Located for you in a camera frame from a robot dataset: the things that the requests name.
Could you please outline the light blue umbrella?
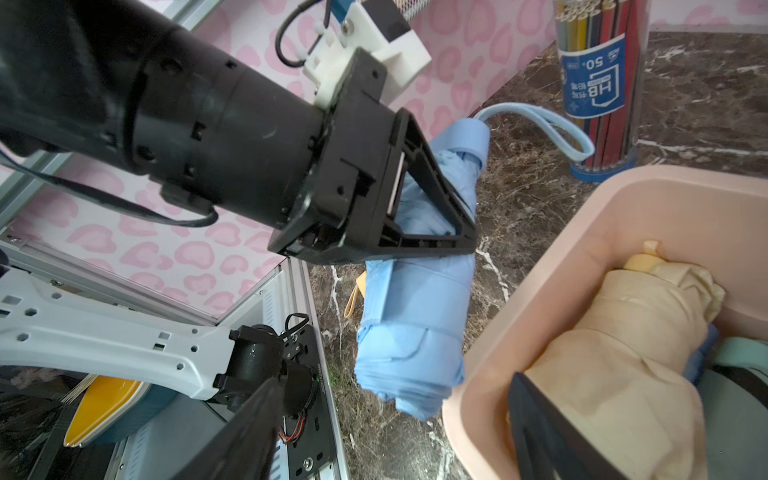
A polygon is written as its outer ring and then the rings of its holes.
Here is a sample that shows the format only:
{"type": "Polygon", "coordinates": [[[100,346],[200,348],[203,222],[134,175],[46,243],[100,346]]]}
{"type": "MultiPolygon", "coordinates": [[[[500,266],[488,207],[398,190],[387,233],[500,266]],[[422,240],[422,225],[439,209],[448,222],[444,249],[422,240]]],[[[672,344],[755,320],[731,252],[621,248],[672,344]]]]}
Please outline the light blue umbrella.
{"type": "Polygon", "coordinates": [[[720,340],[720,333],[714,324],[708,325],[707,336],[702,344],[689,357],[683,377],[697,385],[705,369],[707,358],[720,340]]]}

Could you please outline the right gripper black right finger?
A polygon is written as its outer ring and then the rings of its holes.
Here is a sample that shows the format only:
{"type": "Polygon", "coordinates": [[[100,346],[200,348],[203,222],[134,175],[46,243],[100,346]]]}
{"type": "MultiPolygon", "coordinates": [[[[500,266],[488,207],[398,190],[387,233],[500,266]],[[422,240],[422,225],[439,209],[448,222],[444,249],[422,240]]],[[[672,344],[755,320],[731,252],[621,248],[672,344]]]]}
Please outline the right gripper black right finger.
{"type": "Polygon", "coordinates": [[[523,479],[622,479],[524,374],[514,374],[507,404],[523,479]]]}

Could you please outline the beige umbrella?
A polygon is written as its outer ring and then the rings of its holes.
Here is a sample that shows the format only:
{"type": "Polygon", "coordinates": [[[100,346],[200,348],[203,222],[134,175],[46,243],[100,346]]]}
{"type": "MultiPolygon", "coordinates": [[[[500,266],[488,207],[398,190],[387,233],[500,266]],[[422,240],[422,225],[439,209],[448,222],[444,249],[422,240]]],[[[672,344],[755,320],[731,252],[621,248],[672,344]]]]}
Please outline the beige umbrella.
{"type": "Polygon", "coordinates": [[[648,240],[525,375],[627,479],[705,479],[703,406],[683,377],[725,298],[648,240]]]}

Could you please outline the mint green umbrella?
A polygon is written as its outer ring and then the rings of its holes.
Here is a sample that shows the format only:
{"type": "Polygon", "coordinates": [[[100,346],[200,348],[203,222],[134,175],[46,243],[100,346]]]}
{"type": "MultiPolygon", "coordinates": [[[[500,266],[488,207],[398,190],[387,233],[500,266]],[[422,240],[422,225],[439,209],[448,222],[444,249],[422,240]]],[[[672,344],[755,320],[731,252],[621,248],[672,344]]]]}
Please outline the mint green umbrella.
{"type": "Polygon", "coordinates": [[[710,479],[767,478],[767,343],[729,337],[701,375],[710,479]]]}

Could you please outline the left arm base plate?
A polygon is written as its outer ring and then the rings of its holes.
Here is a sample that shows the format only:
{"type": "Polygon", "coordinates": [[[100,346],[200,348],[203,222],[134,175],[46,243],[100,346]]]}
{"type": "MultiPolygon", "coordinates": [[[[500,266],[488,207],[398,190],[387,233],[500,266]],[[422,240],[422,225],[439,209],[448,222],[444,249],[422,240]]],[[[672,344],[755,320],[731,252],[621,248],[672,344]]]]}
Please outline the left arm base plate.
{"type": "Polygon", "coordinates": [[[336,442],[315,329],[307,324],[284,341],[284,414],[275,450],[275,479],[332,479],[336,442]]]}

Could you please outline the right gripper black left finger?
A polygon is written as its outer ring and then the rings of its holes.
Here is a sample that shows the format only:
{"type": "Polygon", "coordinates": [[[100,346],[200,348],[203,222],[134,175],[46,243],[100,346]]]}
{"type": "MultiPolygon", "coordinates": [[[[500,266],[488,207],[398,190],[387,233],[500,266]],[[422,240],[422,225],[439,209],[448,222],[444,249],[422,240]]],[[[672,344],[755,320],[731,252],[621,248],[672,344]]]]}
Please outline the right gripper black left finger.
{"type": "Polygon", "coordinates": [[[267,380],[174,477],[267,479],[275,456],[283,399],[281,383],[267,380]]]}

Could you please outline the pink plastic storage box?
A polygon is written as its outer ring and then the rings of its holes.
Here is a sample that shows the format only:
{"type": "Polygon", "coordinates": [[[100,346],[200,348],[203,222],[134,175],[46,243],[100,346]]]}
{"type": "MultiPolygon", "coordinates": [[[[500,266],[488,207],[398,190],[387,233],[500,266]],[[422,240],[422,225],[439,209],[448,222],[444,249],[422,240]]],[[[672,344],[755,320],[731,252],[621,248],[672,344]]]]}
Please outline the pink plastic storage box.
{"type": "Polygon", "coordinates": [[[466,356],[448,439],[474,479],[767,475],[767,183],[603,183],[466,356]]]}

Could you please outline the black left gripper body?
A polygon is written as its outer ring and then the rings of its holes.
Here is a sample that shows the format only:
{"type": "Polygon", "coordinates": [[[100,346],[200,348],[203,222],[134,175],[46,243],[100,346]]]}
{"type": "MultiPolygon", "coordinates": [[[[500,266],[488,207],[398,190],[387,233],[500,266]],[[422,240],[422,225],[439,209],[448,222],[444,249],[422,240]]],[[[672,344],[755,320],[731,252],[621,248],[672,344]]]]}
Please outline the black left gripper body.
{"type": "Polygon", "coordinates": [[[271,252],[313,264],[474,249],[468,207],[414,116],[381,103],[371,55],[353,56],[327,110],[216,49],[161,50],[143,74],[133,154],[167,202],[262,223],[271,252]]]}

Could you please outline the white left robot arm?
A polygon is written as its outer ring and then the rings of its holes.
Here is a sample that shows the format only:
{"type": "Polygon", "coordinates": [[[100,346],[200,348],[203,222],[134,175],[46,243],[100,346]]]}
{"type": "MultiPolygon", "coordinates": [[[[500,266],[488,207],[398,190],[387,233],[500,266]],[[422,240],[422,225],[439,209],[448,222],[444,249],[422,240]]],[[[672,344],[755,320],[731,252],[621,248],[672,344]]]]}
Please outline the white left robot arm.
{"type": "MultiPolygon", "coordinates": [[[[309,102],[314,84],[282,58],[309,49],[323,9],[315,6],[290,20],[294,7],[291,1],[225,1],[195,34],[309,102]]],[[[390,106],[414,115],[443,172],[474,203],[489,130],[468,116],[474,82],[461,69],[459,43],[430,57],[390,106]]],[[[25,205],[8,231],[214,320],[283,264],[267,248],[269,227],[229,211],[205,229],[161,226],[50,187],[25,205]]],[[[367,269],[356,378],[400,411],[430,417],[464,379],[462,343],[475,259],[373,261],[367,269]]]]}

